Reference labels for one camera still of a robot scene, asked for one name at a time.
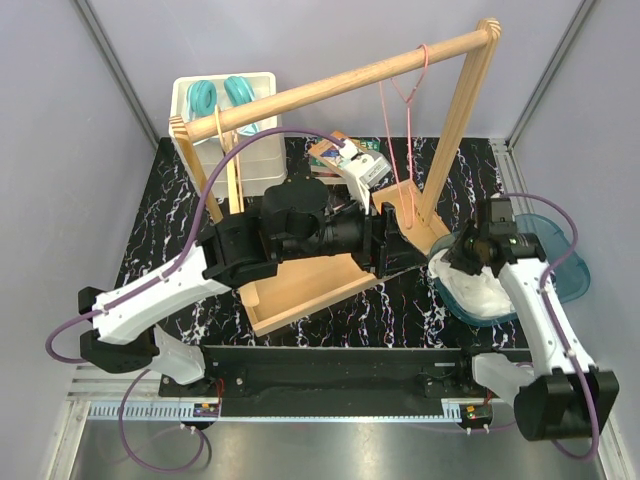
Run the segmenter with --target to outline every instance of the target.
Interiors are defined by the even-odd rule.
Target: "wooden hanger rack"
[[[438,142],[433,163],[424,191],[405,181],[373,194],[376,208],[382,202],[392,203],[401,211],[400,196],[410,202],[413,189],[416,202],[416,218],[413,228],[407,230],[404,216],[398,215],[398,223],[405,236],[424,253],[429,253],[435,241],[449,233],[435,212],[435,207],[456,157],[480,88],[484,82],[495,48],[500,39],[500,24],[495,19],[480,20],[476,30],[459,37],[429,46],[429,65],[458,55],[466,55],[451,106]],[[220,112],[219,128],[228,132],[259,120],[279,115],[296,108],[346,93],[381,80],[400,75],[424,66],[424,50],[419,48],[377,63],[301,87],[293,88],[270,97]],[[170,118],[170,125],[179,148],[191,169],[199,189],[206,183],[202,164],[193,143],[218,134],[215,117],[209,116],[187,124],[180,116]],[[210,192],[207,208],[214,221],[222,213]],[[242,197],[234,199],[234,205],[242,204]],[[273,330],[310,315],[322,308],[344,300],[370,288],[382,280],[363,272],[350,255],[308,258],[284,262],[278,275],[253,282],[240,289],[240,297],[249,320],[257,335]]]

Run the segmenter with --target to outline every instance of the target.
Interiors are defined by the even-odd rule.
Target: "white box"
[[[276,77],[273,73],[238,73],[228,75],[205,75],[200,77],[181,77],[173,82],[173,93],[171,95],[171,112],[170,115],[180,115],[185,123],[189,122],[189,112],[187,111],[187,89],[189,85],[198,80],[210,80],[216,87],[218,95],[218,106],[221,110],[231,108],[231,101],[224,90],[224,81],[231,75],[245,77],[253,88],[256,100],[276,93]],[[280,125],[280,116],[273,116],[261,120],[258,123],[260,131],[273,128]],[[173,145],[180,153],[182,164],[189,172],[191,181],[194,185],[194,179],[189,167],[184,159],[182,151],[178,148],[175,136],[169,126],[169,136],[173,141]],[[240,141],[247,137],[238,135]],[[208,177],[215,166],[222,160],[222,149],[217,137],[212,137],[202,143],[195,145],[196,153],[202,163],[205,175]],[[244,196],[263,195],[264,191],[273,186],[281,184],[287,176],[286,154],[284,147],[284,137],[280,135],[271,135],[249,145],[240,154],[240,168],[242,174],[242,190]],[[227,172],[222,171],[213,185],[213,194],[216,198],[227,198],[229,192],[227,190]]]

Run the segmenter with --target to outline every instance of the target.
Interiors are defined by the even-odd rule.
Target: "black tabletop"
[[[406,139],[392,139],[401,180],[408,176]],[[288,138],[289,175],[308,173],[307,138]],[[433,160],[438,140],[414,138],[415,180],[420,188]],[[388,157],[387,142],[381,152]],[[341,195],[344,187],[332,187]],[[473,212],[475,199],[502,191],[500,177],[488,140],[464,139],[444,187],[437,211],[455,231]],[[248,198],[252,203],[256,199]],[[169,139],[156,154],[125,252],[118,285],[162,265],[180,253],[198,195],[189,181]],[[210,222],[209,217],[203,220]],[[197,302],[160,325],[190,344],[285,345],[301,347],[404,347],[443,348],[471,345],[502,348],[525,347],[518,322],[477,328],[453,317],[443,305],[426,268],[415,269],[384,284],[301,318],[273,334],[257,337],[236,291]]]

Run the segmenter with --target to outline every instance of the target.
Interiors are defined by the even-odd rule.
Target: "white plastic container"
[[[171,95],[171,116],[181,115],[183,120],[189,122],[189,112],[187,111],[187,89],[189,85],[198,80],[210,80],[216,87],[218,95],[218,106],[221,110],[231,108],[231,101],[224,90],[224,81],[231,75],[245,77],[253,91],[256,100],[276,93],[276,77],[273,73],[238,73],[228,75],[207,75],[200,77],[182,77],[173,82],[173,94]],[[260,131],[280,125],[280,117],[274,116],[257,122]],[[180,159],[191,177],[194,185],[193,174],[184,159],[182,151],[178,148],[175,136],[169,127],[169,136],[173,145],[180,153]],[[238,135],[242,142],[247,137]],[[211,174],[215,166],[222,160],[222,150],[217,136],[195,145],[196,153],[202,163],[202,168],[207,177]],[[240,154],[240,168],[242,176],[242,190],[244,196],[263,195],[264,191],[273,186],[281,184],[287,176],[286,154],[284,138],[282,135],[271,135],[258,140],[249,145]],[[213,185],[213,194],[217,198],[227,198],[227,172],[222,171]]]

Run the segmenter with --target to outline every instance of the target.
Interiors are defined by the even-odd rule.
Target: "wooden base board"
[[[407,206],[411,204],[409,188],[414,191],[416,204],[420,199],[420,191],[415,184],[402,182],[400,192]],[[435,213],[429,225],[425,226],[416,216],[413,227],[407,229],[395,185],[376,192],[373,200],[377,208],[382,202],[396,207],[402,232],[426,254],[438,238],[449,233]],[[382,281],[360,270],[348,254],[307,258],[284,262],[279,266],[277,276],[243,287],[240,297],[256,335],[261,336]]]

